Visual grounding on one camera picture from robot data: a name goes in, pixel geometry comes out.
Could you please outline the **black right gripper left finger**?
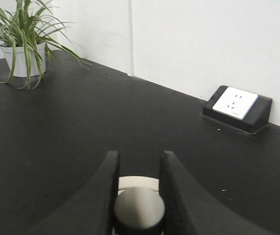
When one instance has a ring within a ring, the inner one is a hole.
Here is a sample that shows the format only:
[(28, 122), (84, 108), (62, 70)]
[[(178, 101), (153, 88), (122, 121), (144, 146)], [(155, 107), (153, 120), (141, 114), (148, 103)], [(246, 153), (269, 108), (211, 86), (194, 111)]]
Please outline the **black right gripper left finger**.
[(119, 153), (109, 151), (92, 178), (66, 203), (32, 225), (28, 235), (110, 235), (118, 194)]

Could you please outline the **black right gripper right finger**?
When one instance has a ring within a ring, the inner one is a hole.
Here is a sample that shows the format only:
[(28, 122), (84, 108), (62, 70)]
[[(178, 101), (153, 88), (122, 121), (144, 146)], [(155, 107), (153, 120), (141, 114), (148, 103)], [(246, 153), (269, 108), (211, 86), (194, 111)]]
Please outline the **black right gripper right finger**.
[(159, 194), (166, 235), (269, 235), (206, 191), (172, 151), (160, 157)]

